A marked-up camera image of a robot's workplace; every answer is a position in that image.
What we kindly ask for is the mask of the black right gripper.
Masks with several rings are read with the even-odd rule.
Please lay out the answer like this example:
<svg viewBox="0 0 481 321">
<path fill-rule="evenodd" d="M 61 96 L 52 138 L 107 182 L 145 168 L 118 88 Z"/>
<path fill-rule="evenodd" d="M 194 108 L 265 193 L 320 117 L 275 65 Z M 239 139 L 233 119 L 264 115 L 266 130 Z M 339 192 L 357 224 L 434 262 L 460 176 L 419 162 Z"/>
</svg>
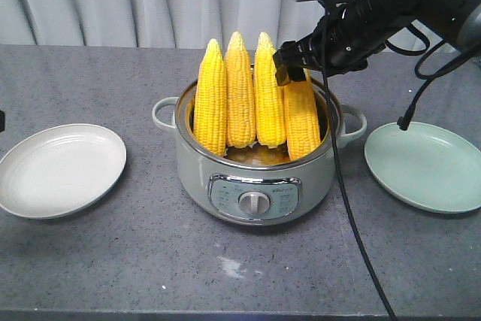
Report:
<svg viewBox="0 0 481 321">
<path fill-rule="evenodd" d="M 273 55 L 278 86 L 306 80 L 304 69 L 327 75 L 360 71 L 385 48 L 387 16 L 370 0 L 354 0 L 323 17 L 312 33 Z"/>
</svg>

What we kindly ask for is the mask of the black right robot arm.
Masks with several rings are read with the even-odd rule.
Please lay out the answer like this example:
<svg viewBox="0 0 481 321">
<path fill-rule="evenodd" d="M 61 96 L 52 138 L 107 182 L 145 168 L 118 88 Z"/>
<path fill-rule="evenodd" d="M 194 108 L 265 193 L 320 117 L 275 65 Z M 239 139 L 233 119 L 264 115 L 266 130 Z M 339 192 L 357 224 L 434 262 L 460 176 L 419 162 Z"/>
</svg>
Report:
<svg viewBox="0 0 481 321">
<path fill-rule="evenodd" d="M 303 81 L 302 69 L 327 76 L 366 69 L 395 33 L 418 20 L 446 43 L 480 54 L 480 0 L 297 0 L 318 1 L 325 16 L 313 32 L 274 54 L 279 85 Z"/>
</svg>

